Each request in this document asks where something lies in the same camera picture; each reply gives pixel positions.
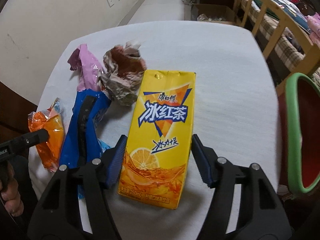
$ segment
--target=floor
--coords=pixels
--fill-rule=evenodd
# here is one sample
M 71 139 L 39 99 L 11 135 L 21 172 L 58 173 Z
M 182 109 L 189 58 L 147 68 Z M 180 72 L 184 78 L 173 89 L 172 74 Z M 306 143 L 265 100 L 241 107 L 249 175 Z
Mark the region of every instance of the floor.
M 145 0 L 128 24 L 151 21 L 190 20 L 191 7 L 181 0 Z

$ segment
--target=brand logo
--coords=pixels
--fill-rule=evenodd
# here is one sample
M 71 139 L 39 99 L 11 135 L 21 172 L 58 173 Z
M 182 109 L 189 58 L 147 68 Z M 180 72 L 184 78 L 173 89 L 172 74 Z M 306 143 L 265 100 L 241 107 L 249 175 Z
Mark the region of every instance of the brand logo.
M 163 141 L 161 139 L 158 142 L 156 142 L 155 140 L 152 141 L 155 144 L 155 146 L 152 148 L 152 153 L 161 152 L 179 145 L 176 137 L 167 139 L 166 141 Z
M 154 123 L 159 136 L 166 136 L 173 122 L 185 122 L 188 107 L 183 103 L 191 88 L 184 85 L 165 92 L 143 92 L 145 111 L 138 117 L 139 127 L 144 123 Z
M 7 149 L 4 149 L 4 150 L 0 151 L 0 155 L 5 154 L 5 153 L 8 153 Z

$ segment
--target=crumpled paper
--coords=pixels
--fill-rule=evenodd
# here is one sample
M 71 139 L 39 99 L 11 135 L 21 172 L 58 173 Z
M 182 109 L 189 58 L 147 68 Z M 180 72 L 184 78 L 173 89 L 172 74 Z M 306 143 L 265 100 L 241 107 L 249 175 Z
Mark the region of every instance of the crumpled paper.
M 104 66 L 98 71 L 101 91 L 111 95 L 122 106 L 137 101 L 143 73 L 147 69 L 139 52 L 140 44 L 127 42 L 125 47 L 114 46 L 103 56 Z

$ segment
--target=juice box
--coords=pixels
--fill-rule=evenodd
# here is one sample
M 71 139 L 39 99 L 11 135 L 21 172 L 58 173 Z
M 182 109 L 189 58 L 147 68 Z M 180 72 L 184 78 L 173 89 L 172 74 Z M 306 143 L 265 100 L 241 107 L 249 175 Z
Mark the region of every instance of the juice box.
M 134 109 L 118 193 L 175 209 L 193 128 L 193 72 L 146 70 Z

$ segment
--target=crumpled wrapper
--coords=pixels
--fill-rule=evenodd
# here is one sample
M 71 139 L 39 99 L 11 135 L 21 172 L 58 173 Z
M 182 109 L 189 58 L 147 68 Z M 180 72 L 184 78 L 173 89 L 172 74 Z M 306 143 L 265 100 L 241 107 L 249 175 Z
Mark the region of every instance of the crumpled wrapper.
M 122 106 L 130 106 L 137 101 L 137 90 L 147 69 L 139 47 L 139 44 L 129 42 L 125 47 L 115 46 L 105 53 L 104 66 L 98 71 L 101 91 L 111 95 Z
M 200 14 L 199 16 L 198 16 L 198 18 L 197 18 L 197 21 L 204 21 L 204 22 L 213 22 L 213 21 L 215 21 L 215 22 L 220 22 L 220 21 L 226 21 L 226 19 L 224 18 L 224 17 L 215 17 L 215 18 L 212 18 L 212 17 L 210 17 L 210 18 L 208 18 L 204 13 L 203 14 Z
M 46 129 L 49 133 L 48 141 L 36 145 L 36 149 L 44 168 L 53 172 L 59 167 L 60 150 L 64 138 L 61 112 L 59 98 L 56 98 L 50 108 L 31 112 L 28 115 L 30 132 Z
M 81 44 L 68 59 L 70 70 L 81 70 L 77 91 L 85 89 L 100 91 L 97 85 L 98 70 L 102 69 L 99 60 L 89 50 L 87 44 Z

